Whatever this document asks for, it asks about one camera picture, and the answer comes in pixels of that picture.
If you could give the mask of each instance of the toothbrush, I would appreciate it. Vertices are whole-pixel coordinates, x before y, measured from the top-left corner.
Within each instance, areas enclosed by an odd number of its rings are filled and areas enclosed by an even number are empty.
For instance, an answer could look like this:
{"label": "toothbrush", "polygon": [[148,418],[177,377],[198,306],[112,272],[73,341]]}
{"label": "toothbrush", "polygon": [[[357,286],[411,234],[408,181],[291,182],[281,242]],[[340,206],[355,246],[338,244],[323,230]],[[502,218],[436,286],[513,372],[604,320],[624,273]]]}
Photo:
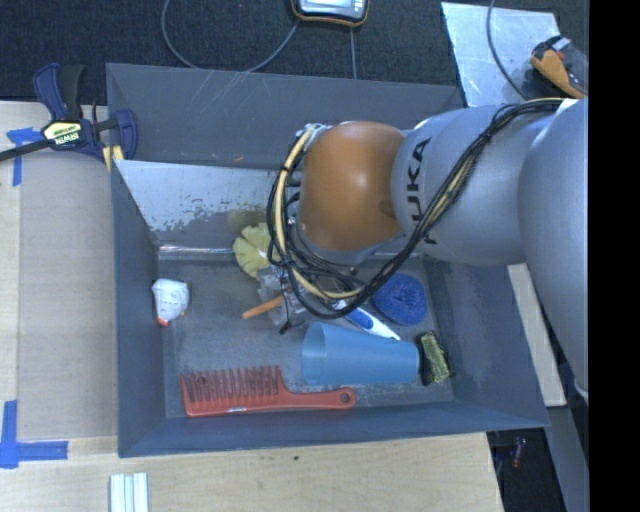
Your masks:
{"label": "toothbrush", "polygon": [[[339,300],[334,304],[334,309],[339,311],[346,305],[347,303],[344,300]],[[383,338],[393,338],[394,340],[400,339],[400,336],[393,332],[384,322],[362,308],[354,309],[351,313],[346,314],[345,318],[370,334],[382,336]]]}

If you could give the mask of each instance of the gray bin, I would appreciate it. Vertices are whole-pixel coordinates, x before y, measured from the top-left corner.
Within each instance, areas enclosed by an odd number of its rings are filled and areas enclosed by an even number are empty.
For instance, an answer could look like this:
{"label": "gray bin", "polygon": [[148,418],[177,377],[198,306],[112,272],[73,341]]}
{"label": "gray bin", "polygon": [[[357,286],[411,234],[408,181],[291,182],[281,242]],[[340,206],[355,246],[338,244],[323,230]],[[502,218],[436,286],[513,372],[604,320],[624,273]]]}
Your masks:
{"label": "gray bin", "polygon": [[[324,389],[302,379],[304,326],[280,335],[266,315],[240,318],[260,301],[258,283],[230,250],[240,229],[264,215],[274,170],[295,132],[306,122],[350,119],[407,129],[459,108],[459,95],[441,86],[146,66],[110,65],[108,75],[110,107],[132,108],[140,126],[141,161],[120,162],[111,178],[121,457],[548,424],[506,268],[450,265],[421,254],[402,272],[425,286],[427,317],[417,326],[393,327],[405,340],[435,329],[450,358],[451,378],[427,387],[418,378],[354,386],[358,402],[347,411],[186,418],[178,380],[184,371],[278,364],[292,391]],[[265,82],[279,92],[252,92],[264,90]],[[163,101],[167,108],[158,105]],[[216,104],[219,116],[211,113],[194,124],[185,109],[198,102],[196,111]],[[231,193],[242,183],[253,190],[251,200]],[[193,199],[204,196],[194,208]],[[373,272],[380,258],[363,272]],[[164,329],[155,321],[151,293],[159,277],[191,286],[186,315]]]}

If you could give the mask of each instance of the yellow sponge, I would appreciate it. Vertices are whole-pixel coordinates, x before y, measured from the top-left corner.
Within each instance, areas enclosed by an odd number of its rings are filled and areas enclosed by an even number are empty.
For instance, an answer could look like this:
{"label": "yellow sponge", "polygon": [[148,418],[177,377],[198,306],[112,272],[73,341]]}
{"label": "yellow sponge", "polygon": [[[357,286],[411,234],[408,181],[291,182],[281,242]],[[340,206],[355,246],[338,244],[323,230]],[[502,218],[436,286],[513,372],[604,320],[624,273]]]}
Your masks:
{"label": "yellow sponge", "polygon": [[242,230],[242,236],[233,242],[233,252],[238,265],[247,274],[257,279],[257,271],[269,266],[267,251],[269,250],[269,230],[265,222],[257,226],[247,226]]}

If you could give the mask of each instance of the black cable wire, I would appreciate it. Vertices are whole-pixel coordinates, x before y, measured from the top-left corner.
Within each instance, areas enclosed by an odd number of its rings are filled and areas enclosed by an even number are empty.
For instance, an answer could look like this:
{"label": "black cable wire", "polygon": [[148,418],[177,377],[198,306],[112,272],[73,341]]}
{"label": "black cable wire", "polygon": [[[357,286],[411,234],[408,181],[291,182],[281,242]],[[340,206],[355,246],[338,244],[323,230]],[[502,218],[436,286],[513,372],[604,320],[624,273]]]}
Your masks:
{"label": "black cable wire", "polygon": [[284,281],[285,277],[283,275],[280,277],[280,295],[282,296],[282,302],[284,303],[285,321],[278,330],[280,334],[284,334],[285,332],[287,332],[287,330],[289,330],[289,327],[291,327],[291,313],[289,313],[289,302],[287,301],[287,298],[285,296]]}
{"label": "black cable wire", "polygon": [[[316,310],[316,308],[314,306],[312,306],[307,300],[306,298],[302,297],[301,293],[296,293],[299,290],[299,285],[298,282],[295,278],[295,275],[293,273],[293,270],[295,269],[298,273],[300,273],[301,275],[304,276],[304,278],[309,281],[309,282],[317,282],[316,277],[325,277],[325,278],[329,278],[329,279],[333,279],[333,280],[337,280],[339,281],[343,287],[345,287],[348,290],[353,290],[355,289],[357,286],[361,286],[362,282],[358,279],[356,279],[353,276],[346,276],[344,274],[341,274],[340,272],[335,271],[331,265],[327,264],[324,260],[322,260],[321,258],[318,258],[317,256],[315,256],[311,251],[309,252],[303,252],[300,251],[296,246],[295,243],[289,243],[287,244],[287,249],[285,250],[284,248],[280,247],[280,245],[277,243],[277,238],[275,235],[275,228],[273,226],[273,199],[274,199],[274,195],[275,195],[275,189],[276,189],[276,185],[274,184],[271,193],[270,193],[270,197],[269,197],[269,201],[267,203],[267,229],[269,231],[269,234],[271,236],[271,243],[269,244],[269,252],[267,253],[267,259],[269,260],[269,262],[276,266],[276,267],[284,267],[287,275],[289,276],[289,280],[292,283],[292,289],[296,295],[296,298],[300,301],[301,304],[303,304],[303,306],[310,310],[310,311],[314,311]],[[285,209],[285,205],[288,204],[289,200],[286,200],[283,197],[283,206],[282,206],[282,219],[281,222],[283,223],[284,226],[287,226],[288,229],[291,229],[291,227],[289,226],[289,222],[288,222],[288,215]],[[290,233],[286,234],[286,238],[291,240],[293,237],[290,235]],[[273,249],[276,249],[280,259],[277,260],[273,257]],[[330,298],[328,296],[324,297],[325,300],[330,301]]]}
{"label": "black cable wire", "polygon": [[500,57],[498,57],[498,52],[496,52],[496,47],[493,44],[493,37],[491,36],[491,13],[493,12],[493,4],[495,3],[495,1],[496,0],[491,0],[491,3],[489,4],[489,8],[487,9],[486,30],[487,30],[487,42],[489,43],[489,49],[491,50],[491,55],[493,55],[493,59],[496,61],[496,64],[498,65],[500,72],[502,73],[504,78],[507,80],[507,82],[509,82],[509,85],[511,85],[513,90],[516,91],[523,100],[527,101],[529,98],[527,98],[523,94],[520,88],[511,79],[511,77],[509,76],[509,73],[507,73],[507,70],[502,65],[502,61],[500,60]]}
{"label": "black cable wire", "polygon": [[353,79],[358,79],[358,67],[356,64],[356,41],[355,34],[353,33],[353,27],[349,27],[349,38],[351,39],[351,70],[353,72]]}
{"label": "black cable wire", "polygon": [[[361,287],[361,291],[356,296],[350,299],[350,302],[346,307],[338,311],[332,311],[331,313],[327,313],[326,310],[320,310],[316,306],[312,305],[311,302],[307,300],[307,298],[303,296],[304,294],[300,291],[301,285],[298,284],[297,279],[293,274],[293,269],[303,275],[304,278],[309,282],[313,281],[312,276],[310,276],[310,274],[312,274],[313,272],[312,270],[301,268],[296,263],[296,255],[302,254],[302,251],[295,247],[295,240],[288,237],[287,247],[283,248],[280,247],[280,244],[275,238],[275,228],[272,222],[272,207],[277,185],[276,180],[276,183],[274,183],[274,186],[271,190],[269,202],[267,204],[267,225],[269,226],[269,233],[272,237],[272,240],[275,241],[273,244],[274,248],[282,257],[282,261],[284,262],[284,266],[288,272],[289,279],[292,284],[292,290],[300,303],[315,316],[328,320],[343,317],[356,308],[360,307],[366,300],[369,299],[369,297],[371,297],[373,293],[379,290],[387,282],[387,280],[404,264],[404,262],[410,257],[411,253],[415,250],[417,245],[425,238],[425,236],[428,235],[428,232],[437,224],[442,216],[455,203],[457,198],[464,190],[464,187],[466,186],[469,178],[471,177],[475,169],[475,164],[482,154],[483,149],[490,143],[492,138],[516,117],[531,113],[553,112],[560,106],[561,103],[562,99],[547,98],[534,100],[518,105],[507,105],[500,108],[494,114],[489,126],[485,128],[482,133],[478,135],[478,137],[476,137],[476,139],[466,148],[466,150],[460,156],[451,172],[438,189],[438,192],[434,195],[429,205],[425,209],[422,217],[416,223],[414,231],[412,232],[403,249],[383,264],[383,266],[369,281],[369,283]],[[287,200],[284,195],[281,200],[282,209],[285,209]],[[282,213],[281,221],[288,221],[288,217],[285,212]]]}
{"label": "black cable wire", "polygon": [[[162,37],[164,38],[164,42],[169,47],[169,50],[171,50],[171,53],[173,53],[174,57],[176,57],[176,59],[182,62],[185,66],[193,69],[202,69],[201,67],[196,66],[193,62],[187,60],[180,52],[178,52],[178,50],[176,50],[176,48],[171,43],[171,40],[169,39],[169,34],[167,32],[167,10],[169,9],[170,3],[171,3],[171,0],[165,0],[164,5],[162,6],[162,14],[160,16],[160,28],[162,29]],[[269,57],[263,60],[260,64],[258,64],[257,66],[253,66],[252,68],[246,69],[245,72],[252,73],[254,71],[257,71],[265,67],[273,59],[275,59],[280,54],[280,52],[284,49],[284,47],[287,46],[287,44],[293,37],[293,34],[295,34],[296,30],[298,29],[299,24],[300,24],[300,20],[297,19],[293,24],[293,27],[291,27],[291,30],[289,31],[287,36],[284,38],[284,41],[282,41],[282,43],[280,44],[280,46],[278,46],[278,48],[276,48],[276,50],[271,55],[269,55]]]}
{"label": "black cable wire", "polygon": [[[300,186],[300,183],[290,183],[290,178],[301,161],[302,153],[293,161],[291,170],[287,173],[285,185],[288,188],[296,188]],[[285,237],[290,241],[288,243],[288,248],[291,256],[293,257],[292,260],[295,262],[296,270],[298,270],[300,274],[304,275],[305,279],[310,282],[314,282],[313,276],[320,276],[341,282],[347,290],[355,290],[362,286],[364,283],[360,279],[355,278],[353,275],[345,275],[336,270],[336,265],[328,263],[321,257],[317,256],[314,251],[307,246],[303,238],[296,237],[294,231],[296,230],[297,223],[289,217],[289,207],[299,200],[299,191],[294,192],[289,198],[286,198],[284,195],[282,198],[283,227],[286,230]],[[303,247],[298,248],[294,240],[299,240]]]}

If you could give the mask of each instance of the blue cup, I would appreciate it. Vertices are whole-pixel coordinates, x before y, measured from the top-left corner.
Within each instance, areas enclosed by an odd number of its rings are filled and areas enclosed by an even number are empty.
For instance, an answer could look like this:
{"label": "blue cup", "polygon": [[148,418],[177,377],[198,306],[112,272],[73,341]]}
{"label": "blue cup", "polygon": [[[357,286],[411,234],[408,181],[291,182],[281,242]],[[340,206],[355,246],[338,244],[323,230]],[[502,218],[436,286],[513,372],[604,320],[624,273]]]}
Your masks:
{"label": "blue cup", "polygon": [[302,376],[310,385],[405,384],[418,376],[413,343],[313,322],[302,343]]}

